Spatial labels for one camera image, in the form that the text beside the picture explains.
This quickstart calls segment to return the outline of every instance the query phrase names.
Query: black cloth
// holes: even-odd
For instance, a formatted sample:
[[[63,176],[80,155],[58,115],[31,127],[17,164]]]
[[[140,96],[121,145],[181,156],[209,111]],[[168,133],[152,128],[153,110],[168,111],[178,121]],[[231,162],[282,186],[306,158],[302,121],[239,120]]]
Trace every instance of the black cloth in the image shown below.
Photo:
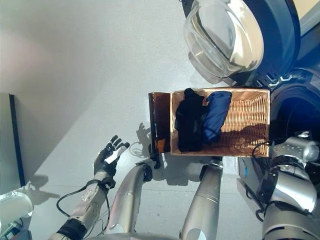
[[[206,101],[209,102],[202,128],[202,141],[205,144],[220,140],[221,127],[225,123],[232,94],[229,91],[215,91]]]
[[[175,112],[174,123],[181,152],[200,151],[202,148],[202,125],[207,113],[207,107],[202,106],[204,98],[191,88],[184,90],[184,100]]]

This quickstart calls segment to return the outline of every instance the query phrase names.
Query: robotic arm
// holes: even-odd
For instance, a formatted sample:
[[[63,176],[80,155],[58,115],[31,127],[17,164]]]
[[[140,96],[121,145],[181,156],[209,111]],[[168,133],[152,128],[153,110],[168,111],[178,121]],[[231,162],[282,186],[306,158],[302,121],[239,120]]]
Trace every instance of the robotic arm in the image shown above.
[[[304,168],[318,157],[316,143],[300,137],[290,137],[272,149],[271,168],[256,194],[266,204],[264,240],[320,239],[312,219],[317,192]]]
[[[69,193],[57,202],[57,208],[68,218],[65,224],[54,233],[49,240],[81,240],[99,217],[102,204],[109,202],[107,193],[115,187],[113,176],[116,174],[117,162],[120,155],[130,146],[129,143],[121,143],[121,139],[114,136],[105,148],[99,152],[93,163],[94,177],[78,191]],[[68,215],[59,207],[59,202],[72,195],[84,191],[81,203],[77,205],[71,215]]]

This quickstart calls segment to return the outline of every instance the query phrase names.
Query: gray floor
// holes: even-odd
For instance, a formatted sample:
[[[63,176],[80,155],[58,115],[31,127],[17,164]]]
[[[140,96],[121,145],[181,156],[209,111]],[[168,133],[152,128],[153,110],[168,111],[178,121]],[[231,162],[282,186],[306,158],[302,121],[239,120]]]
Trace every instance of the gray floor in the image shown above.
[[[178,0],[8,0],[1,2],[1,16],[1,51],[9,59],[1,62],[1,91],[16,96],[35,203],[30,230],[34,240],[44,240],[66,220],[56,209],[59,196],[93,176],[92,162],[114,134],[132,144],[118,164],[117,187],[146,158],[149,92],[213,85],[189,62]],[[136,230],[177,237],[203,159],[164,159],[143,187]],[[262,226],[238,193],[236,178],[236,160],[224,159],[217,239],[260,239]],[[111,202],[116,191],[109,193]],[[71,212],[75,203],[70,197],[61,205]]]

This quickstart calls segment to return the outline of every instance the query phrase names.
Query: black cable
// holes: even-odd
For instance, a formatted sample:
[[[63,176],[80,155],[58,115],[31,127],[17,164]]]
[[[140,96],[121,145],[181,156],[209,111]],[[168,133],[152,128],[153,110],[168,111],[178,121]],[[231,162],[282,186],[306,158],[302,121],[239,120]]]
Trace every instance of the black cable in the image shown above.
[[[100,236],[104,233],[104,231],[107,229],[107,226],[108,226],[109,220],[110,220],[110,206],[109,206],[109,200],[108,200],[108,195],[107,195],[106,191],[104,191],[104,195],[105,195],[106,207],[108,209],[108,218],[107,218],[104,229],[102,229],[102,231],[97,236]]]
[[[263,214],[265,211],[265,207],[262,205],[261,201],[259,201],[259,199],[257,198],[257,195],[251,190],[250,187],[248,187],[248,185],[244,184],[245,187],[245,195],[251,199],[254,200],[256,202],[256,204],[258,204],[259,208],[257,211],[255,211],[255,216],[256,218],[260,221],[260,222],[264,222],[264,220],[260,217],[259,214]]]
[[[69,218],[70,215],[60,208],[59,203],[61,202],[61,200],[65,199],[65,198],[67,198],[67,197],[69,197],[71,195],[78,194],[78,193],[82,192],[83,190],[85,190],[86,188],[87,188],[87,185],[83,186],[82,188],[80,188],[77,191],[70,192],[70,193],[60,197],[60,199],[56,202],[56,208],[60,211],[60,213],[62,213],[63,215],[65,215],[66,217]]]
[[[253,150],[252,150],[252,153],[251,153],[251,156],[252,156],[252,158],[254,159],[254,161],[261,167],[261,169],[263,169],[264,171],[268,171],[268,169],[270,168],[270,164],[268,164],[268,163],[262,163],[261,161],[258,161],[258,159],[256,158],[256,156],[255,156],[255,151],[256,151],[256,149],[258,148],[258,147],[260,147],[261,145],[263,145],[263,144],[270,144],[270,143],[272,143],[272,142],[274,142],[274,141],[278,141],[278,140],[285,140],[285,138],[283,138],[283,137],[280,137],[280,138],[275,138],[275,139],[272,139],[272,140],[269,140],[269,141],[265,141],[265,142],[262,142],[262,143],[259,143],[259,144],[257,144],[254,148],[253,148]]]
[[[289,117],[288,117],[288,121],[286,122],[285,138],[288,137],[288,128],[289,128],[289,121],[290,121],[290,119],[291,119],[291,116],[293,115],[294,111],[296,110],[296,107],[297,107],[297,106],[299,105],[299,103],[301,103],[301,102],[302,102],[302,100],[298,101],[298,102],[294,105],[292,111],[290,112],[290,115],[289,115]]]
[[[259,214],[263,214],[263,213],[264,213],[264,211],[262,211],[262,209],[258,209],[257,211],[255,211],[256,218],[262,223],[264,222],[264,220],[260,217]]]
[[[90,232],[83,239],[86,239],[87,237],[89,237],[89,235],[92,233],[96,223],[97,223],[97,221],[92,225]]]

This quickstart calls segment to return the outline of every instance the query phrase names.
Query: blue garment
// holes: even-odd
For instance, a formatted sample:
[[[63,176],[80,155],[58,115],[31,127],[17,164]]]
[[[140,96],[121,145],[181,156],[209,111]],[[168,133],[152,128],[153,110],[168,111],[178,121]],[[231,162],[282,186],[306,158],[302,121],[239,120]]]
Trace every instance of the blue garment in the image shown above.
[[[207,97],[207,114],[202,127],[202,142],[217,143],[220,140],[221,127],[225,123],[232,94],[229,91],[215,91]]]

